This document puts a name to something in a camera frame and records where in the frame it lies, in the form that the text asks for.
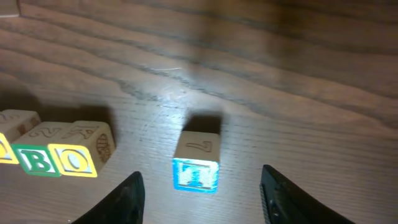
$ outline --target yellow block face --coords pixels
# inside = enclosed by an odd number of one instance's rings
[[[10,144],[2,133],[0,133],[0,163],[19,164],[14,151],[12,151]]]
[[[49,144],[49,150],[62,175],[97,177],[89,150],[84,146]]]

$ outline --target blue block face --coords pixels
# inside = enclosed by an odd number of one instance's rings
[[[214,194],[218,186],[217,162],[197,159],[173,159],[174,188]]]

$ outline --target green block face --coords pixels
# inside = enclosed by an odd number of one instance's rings
[[[61,176],[47,146],[12,144],[11,147],[22,168],[29,175]]]

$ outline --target brown wood tabletop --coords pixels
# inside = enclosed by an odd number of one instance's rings
[[[398,4],[377,0],[20,0],[0,19],[0,110],[107,121],[97,178],[0,164],[0,223],[75,220],[129,174],[144,223],[264,223],[270,164],[356,223],[398,207]],[[174,190],[189,118],[219,118],[215,195]]]

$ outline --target toy block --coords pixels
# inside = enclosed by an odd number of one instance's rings
[[[0,163],[19,164],[10,143],[40,124],[35,111],[5,110],[0,113]]]
[[[115,146],[108,124],[76,121],[49,149],[61,174],[97,177]]]
[[[48,144],[67,131],[71,123],[43,122],[11,144],[12,150],[29,175],[60,177]]]
[[[220,169],[220,136],[183,131],[173,158],[174,188],[213,194]]]
[[[17,0],[0,0],[0,17],[19,16]]]

